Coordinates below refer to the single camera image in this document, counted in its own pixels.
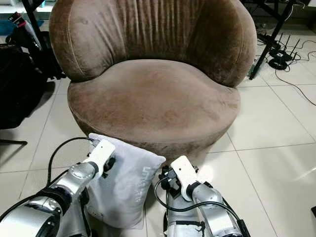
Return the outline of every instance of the chair seat cushion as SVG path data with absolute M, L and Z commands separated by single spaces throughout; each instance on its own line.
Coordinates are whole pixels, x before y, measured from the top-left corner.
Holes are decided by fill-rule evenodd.
M 166 155 L 161 149 L 169 144 L 212 145 L 240 104 L 235 88 L 188 64 L 156 59 L 124 61 L 96 79 L 71 83 L 68 101 L 85 133 L 115 137 L 158 155 Z

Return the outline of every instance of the white pillow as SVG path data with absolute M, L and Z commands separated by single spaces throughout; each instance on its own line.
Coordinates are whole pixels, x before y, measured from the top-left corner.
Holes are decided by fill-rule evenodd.
M 142 229 L 147 192 L 165 157 L 107 136 L 90 133 L 89 137 L 115 145 L 116 162 L 106 178 L 92 180 L 88 212 L 115 228 Z

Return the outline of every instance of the white tile floor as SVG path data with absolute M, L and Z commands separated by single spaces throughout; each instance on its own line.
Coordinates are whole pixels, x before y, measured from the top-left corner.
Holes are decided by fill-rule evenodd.
M 297 31 L 290 45 L 301 38 L 316 40 L 310 31 Z M 316 50 L 315 43 L 299 49 L 302 58 Z M 316 53 L 310 62 L 278 72 L 300 85 L 316 102 Z M 0 146 L 0 212 L 45 184 L 47 162 L 64 140 L 83 135 L 67 106 L 68 79 L 54 81 L 41 104 L 15 129 L 0 131 L 2 139 L 27 140 L 23 148 Z M 217 187 L 245 219 L 253 237 L 316 236 L 316 107 L 297 89 L 278 79 L 267 64 L 257 78 L 238 87 L 241 111 L 229 131 L 196 161 L 199 175 Z M 77 141 L 56 157 L 53 174 L 84 159 L 91 147 Z M 162 236 L 164 209 L 149 191 L 143 230 L 118 231 L 114 236 Z

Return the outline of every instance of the chair backrest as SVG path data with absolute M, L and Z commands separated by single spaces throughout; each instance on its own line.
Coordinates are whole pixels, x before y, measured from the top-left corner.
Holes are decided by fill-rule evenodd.
M 230 87 L 253 63 L 256 32 L 239 0 L 58 0 L 51 43 L 72 81 L 132 59 L 191 64 Z

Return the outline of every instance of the velvet upholstery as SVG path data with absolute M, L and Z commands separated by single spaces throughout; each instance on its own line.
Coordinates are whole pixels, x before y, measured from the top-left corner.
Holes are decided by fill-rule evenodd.
M 169 161 L 232 124 L 256 47 L 239 0 L 58 0 L 49 30 L 81 129 Z

